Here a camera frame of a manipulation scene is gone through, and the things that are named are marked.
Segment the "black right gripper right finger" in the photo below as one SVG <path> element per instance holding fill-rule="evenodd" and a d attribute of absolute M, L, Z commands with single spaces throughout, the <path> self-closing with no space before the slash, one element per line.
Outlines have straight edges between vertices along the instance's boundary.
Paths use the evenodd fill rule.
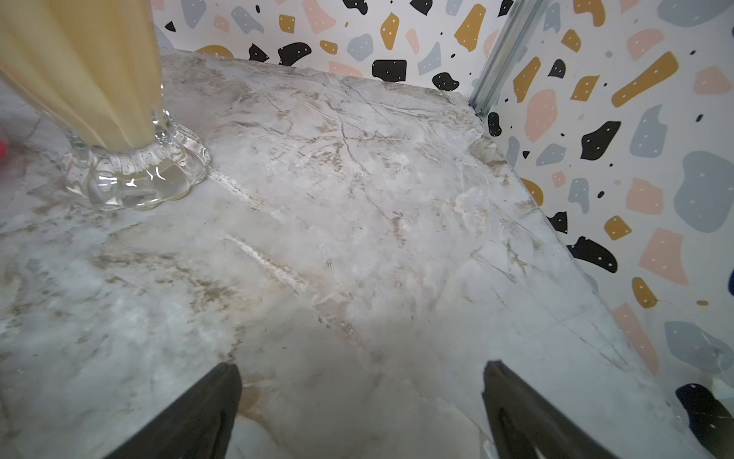
<path fill-rule="evenodd" d="M 483 401 L 501 458 L 613 458 L 502 361 L 484 369 Z"/>

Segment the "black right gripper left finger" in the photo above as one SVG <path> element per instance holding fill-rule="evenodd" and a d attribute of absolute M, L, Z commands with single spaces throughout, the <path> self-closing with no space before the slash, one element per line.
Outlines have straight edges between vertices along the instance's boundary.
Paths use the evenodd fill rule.
<path fill-rule="evenodd" d="M 242 388 L 237 365 L 215 365 L 107 458 L 225 457 Z"/>

